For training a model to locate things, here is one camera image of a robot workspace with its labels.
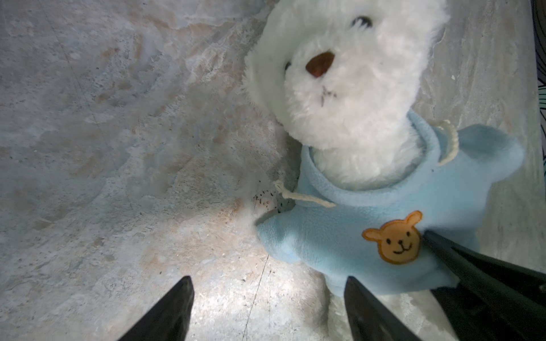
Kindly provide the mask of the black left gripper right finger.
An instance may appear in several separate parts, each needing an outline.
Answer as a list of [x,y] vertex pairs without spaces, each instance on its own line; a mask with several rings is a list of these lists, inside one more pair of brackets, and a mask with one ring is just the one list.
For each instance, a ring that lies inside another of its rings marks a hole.
[[420,341],[353,276],[347,278],[344,301],[354,340]]

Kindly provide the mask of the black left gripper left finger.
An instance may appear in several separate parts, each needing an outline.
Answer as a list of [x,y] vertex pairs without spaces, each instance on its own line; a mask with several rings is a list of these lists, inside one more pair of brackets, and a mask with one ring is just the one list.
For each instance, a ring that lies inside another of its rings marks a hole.
[[183,277],[119,341],[185,341],[194,296],[191,277]]

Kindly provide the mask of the white plush teddy bear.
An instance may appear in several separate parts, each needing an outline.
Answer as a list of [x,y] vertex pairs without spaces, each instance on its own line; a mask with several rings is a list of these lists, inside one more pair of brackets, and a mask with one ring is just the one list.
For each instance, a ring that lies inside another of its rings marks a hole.
[[[447,20],[445,1],[280,1],[245,88],[337,188],[395,185],[425,156],[408,114]],[[344,294],[329,293],[328,333],[349,340]]]

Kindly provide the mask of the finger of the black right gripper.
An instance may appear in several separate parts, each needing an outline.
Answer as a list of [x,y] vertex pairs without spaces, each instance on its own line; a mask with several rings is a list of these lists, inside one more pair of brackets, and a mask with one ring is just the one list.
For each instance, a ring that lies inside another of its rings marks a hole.
[[426,232],[425,244],[458,278],[432,291],[460,340],[544,340],[545,274]]

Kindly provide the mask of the light blue fleece hoodie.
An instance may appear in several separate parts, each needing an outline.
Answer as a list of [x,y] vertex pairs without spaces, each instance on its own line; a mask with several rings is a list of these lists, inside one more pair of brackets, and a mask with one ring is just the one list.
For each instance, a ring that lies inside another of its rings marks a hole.
[[514,137],[476,124],[459,131],[457,155],[441,164],[448,147],[444,130],[414,112],[408,117],[425,142],[425,156],[386,188],[337,188],[304,147],[296,191],[312,201],[299,200],[258,225],[267,253],[322,273],[336,296],[351,276],[376,295],[455,286],[456,277],[425,247],[423,234],[431,230],[478,250],[489,190],[522,165],[525,152]]

